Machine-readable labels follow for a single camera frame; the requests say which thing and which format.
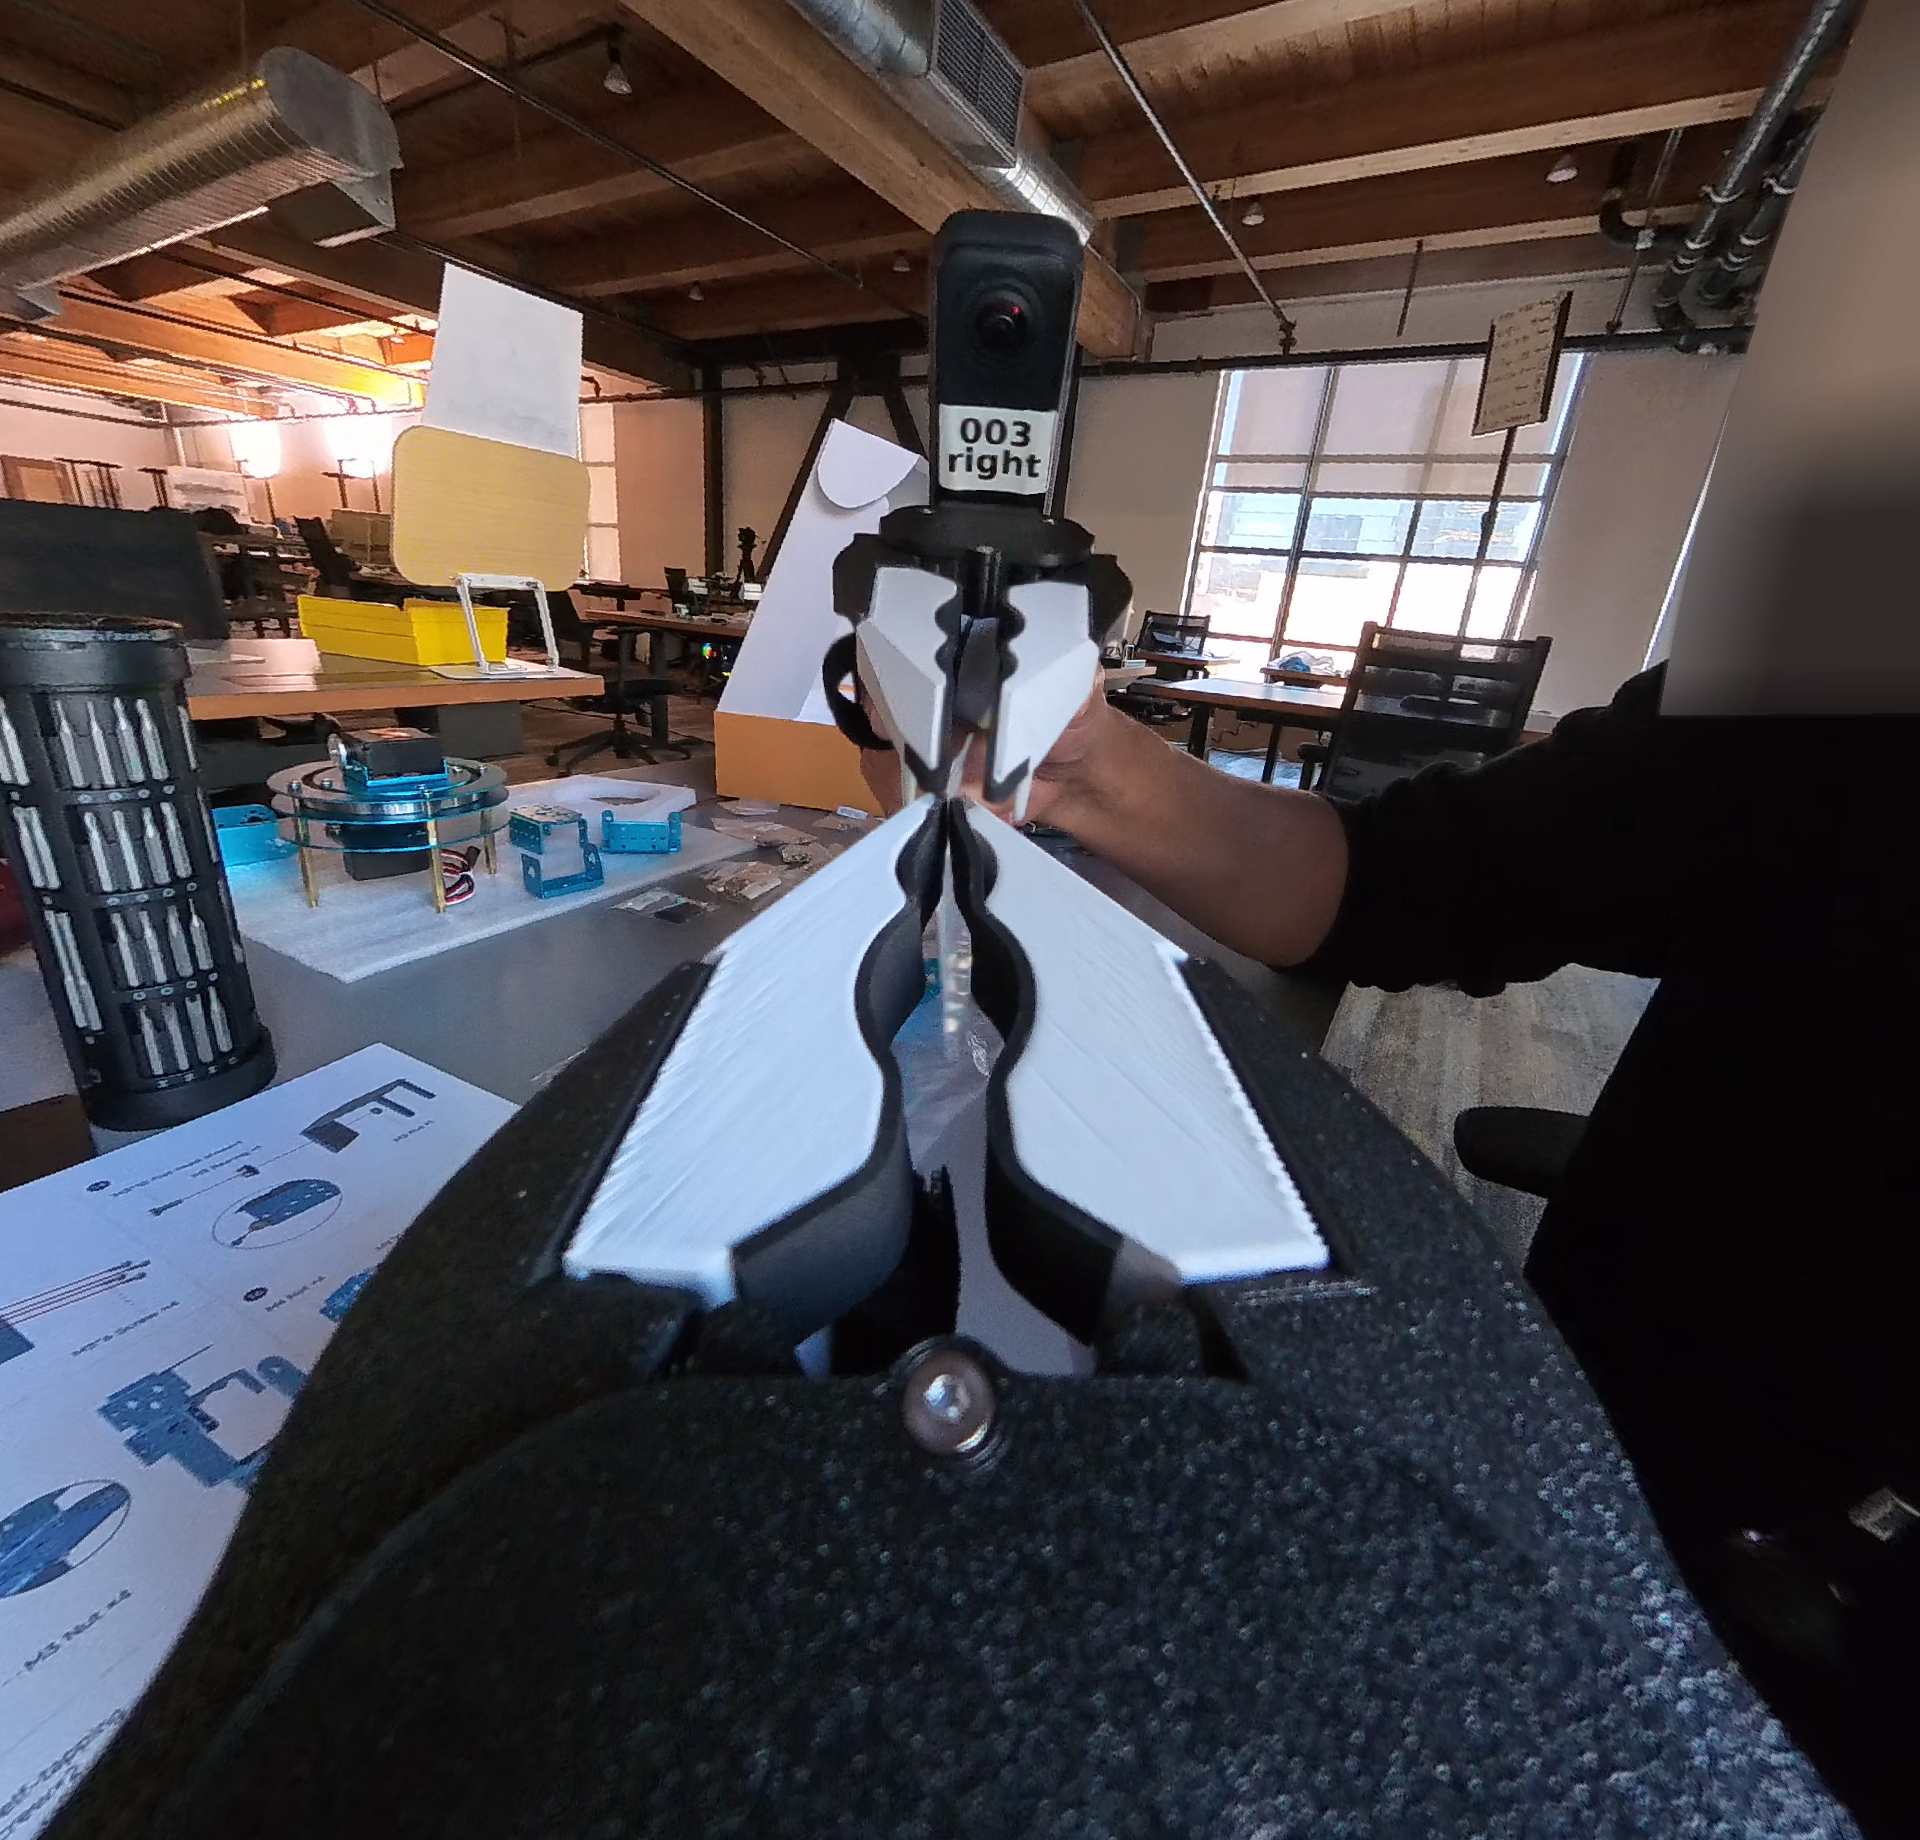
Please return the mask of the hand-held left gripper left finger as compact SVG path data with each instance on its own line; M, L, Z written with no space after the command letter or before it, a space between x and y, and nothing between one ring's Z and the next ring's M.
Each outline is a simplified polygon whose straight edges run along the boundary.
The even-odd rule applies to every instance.
M916 1178L893 1038L923 995L946 808L922 797L734 933L563 1251L795 1339L901 1263Z

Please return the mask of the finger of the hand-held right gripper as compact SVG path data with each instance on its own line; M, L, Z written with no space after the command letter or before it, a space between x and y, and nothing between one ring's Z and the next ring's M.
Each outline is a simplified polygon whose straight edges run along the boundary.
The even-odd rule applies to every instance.
M1036 772L1095 690L1090 619L1083 580L1047 575L1005 588L984 797L1009 800L1012 819L1027 818Z
M922 793L947 793L961 620L962 588L952 577L892 561L877 564L856 620L861 690Z

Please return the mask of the clear plastic parts bag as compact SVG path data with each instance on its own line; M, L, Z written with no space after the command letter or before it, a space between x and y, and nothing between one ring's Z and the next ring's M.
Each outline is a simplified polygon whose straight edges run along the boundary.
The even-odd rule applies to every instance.
M901 1028L893 1055L910 1151L925 1158L939 1136L985 1099L1000 1036L972 995L972 933L946 847L941 892L923 933L925 991Z

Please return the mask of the person's right forearm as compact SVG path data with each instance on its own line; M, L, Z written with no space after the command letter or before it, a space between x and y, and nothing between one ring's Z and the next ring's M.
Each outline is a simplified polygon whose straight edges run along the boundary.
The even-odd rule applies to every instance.
M1148 853L1162 899L1269 964L1490 993L1563 964L1821 1001L1914 991L1915 718L1668 718L1665 668L1480 768L1359 803L1211 770ZM1176 846L1196 827L1199 846Z

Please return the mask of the grey desk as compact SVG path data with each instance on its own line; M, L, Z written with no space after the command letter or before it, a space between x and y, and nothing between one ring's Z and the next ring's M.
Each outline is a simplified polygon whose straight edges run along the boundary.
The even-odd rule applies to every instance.
M616 904L344 982L248 941L254 993L279 1075L312 1070L366 1042L442 1067L522 1103L676 964L701 956L758 906L657 923ZM2 1186L42 1178L124 1142L91 1132L32 956L5 961Z

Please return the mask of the wood-edged neighbour desk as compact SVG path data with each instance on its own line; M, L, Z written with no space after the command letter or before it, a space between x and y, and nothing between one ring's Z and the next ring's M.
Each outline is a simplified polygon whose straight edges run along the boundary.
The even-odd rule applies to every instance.
M321 653L306 637L237 636L191 647L188 711L198 721L347 715L386 708L591 697L603 677L555 672L449 678L419 663Z

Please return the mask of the person's right hand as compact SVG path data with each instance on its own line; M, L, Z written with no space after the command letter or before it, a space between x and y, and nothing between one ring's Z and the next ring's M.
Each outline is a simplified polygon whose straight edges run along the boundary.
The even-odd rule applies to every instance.
M1107 699L1101 675L1031 780L1025 821L1075 832L1097 815L1140 805L1148 753L1169 743Z

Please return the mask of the grey office table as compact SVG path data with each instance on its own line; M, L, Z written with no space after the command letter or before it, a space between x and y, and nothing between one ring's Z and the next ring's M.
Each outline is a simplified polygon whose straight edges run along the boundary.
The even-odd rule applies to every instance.
M1263 781L1270 781L1280 761L1286 725L1326 735L1341 713L1345 694L1334 687L1290 687L1278 681L1245 678L1154 678L1142 677L1117 690L1119 697L1175 702L1187 708L1187 751L1209 757L1212 715L1225 713L1269 725Z

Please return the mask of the large grid window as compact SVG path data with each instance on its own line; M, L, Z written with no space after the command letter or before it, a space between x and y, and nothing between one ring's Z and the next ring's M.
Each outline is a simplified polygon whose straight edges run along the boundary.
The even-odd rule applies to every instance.
M1185 605L1216 649L1260 665L1353 655L1374 620L1500 637L1524 620L1581 355L1548 419L1472 435L1482 360L1247 367L1225 375Z

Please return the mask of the round acrylic turntable base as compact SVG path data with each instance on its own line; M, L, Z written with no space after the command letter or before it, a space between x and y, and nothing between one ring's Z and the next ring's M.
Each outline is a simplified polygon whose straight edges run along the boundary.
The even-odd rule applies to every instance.
M490 761L443 755L435 735L389 727L334 735L331 755L271 780L279 834L295 843L306 906L321 902L316 853L419 856L435 913L449 908L443 847L477 842L496 866L492 838L510 811L510 781Z

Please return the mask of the white paper sheet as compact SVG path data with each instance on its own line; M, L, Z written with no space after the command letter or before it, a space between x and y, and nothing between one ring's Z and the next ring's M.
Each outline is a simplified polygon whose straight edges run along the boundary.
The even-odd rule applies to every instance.
M585 316L449 262L423 423L577 458Z

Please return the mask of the black screwdriver bit holder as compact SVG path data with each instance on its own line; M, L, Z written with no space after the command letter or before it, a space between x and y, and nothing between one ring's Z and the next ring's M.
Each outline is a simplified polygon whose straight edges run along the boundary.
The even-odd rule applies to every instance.
M200 784L183 630L2 619L5 843L89 1118L159 1131L275 1079Z

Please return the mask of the person's torso and legs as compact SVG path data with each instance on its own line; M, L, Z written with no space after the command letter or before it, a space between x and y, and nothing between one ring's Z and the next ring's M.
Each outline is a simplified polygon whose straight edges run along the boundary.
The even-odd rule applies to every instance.
M1915 1836L1915 1012L1654 991L1527 1279L1716 1634L1871 1836Z

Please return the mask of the black monitor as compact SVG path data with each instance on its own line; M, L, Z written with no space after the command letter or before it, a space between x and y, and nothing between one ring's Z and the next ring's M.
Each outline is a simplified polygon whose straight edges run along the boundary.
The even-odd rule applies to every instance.
M5 613L144 616L228 640L219 567L185 511L5 499L0 521Z

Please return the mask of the silver duct with vent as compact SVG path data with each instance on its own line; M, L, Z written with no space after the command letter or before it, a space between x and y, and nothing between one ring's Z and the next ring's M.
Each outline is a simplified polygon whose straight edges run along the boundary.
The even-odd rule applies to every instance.
M1025 66L972 0L789 0L846 50L999 202L1053 215L1083 241L1095 214L1020 135Z

